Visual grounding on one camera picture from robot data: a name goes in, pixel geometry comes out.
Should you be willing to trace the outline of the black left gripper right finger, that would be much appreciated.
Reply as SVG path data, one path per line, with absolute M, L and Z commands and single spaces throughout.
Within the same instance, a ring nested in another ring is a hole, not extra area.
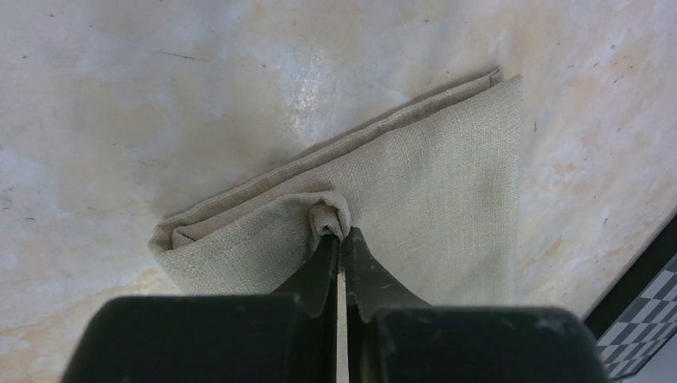
M 434 306 L 352 228 L 342 244 L 351 382 L 606 382 L 585 324 L 557 307 Z

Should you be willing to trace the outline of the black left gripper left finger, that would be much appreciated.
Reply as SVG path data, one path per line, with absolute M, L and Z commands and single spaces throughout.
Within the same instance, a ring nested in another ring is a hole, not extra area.
M 334 382 L 340 242 L 270 294 L 124 296 L 103 305 L 64 382 Z

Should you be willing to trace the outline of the cream cloth napkin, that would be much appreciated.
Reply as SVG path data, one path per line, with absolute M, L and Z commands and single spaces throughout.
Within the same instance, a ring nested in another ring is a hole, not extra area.
M 266 294 L 357 227 L 427 302 L 509 303 L 522 109 L 522 77 L 491 72 L 165 219 L 150 250 L 186 294 Z

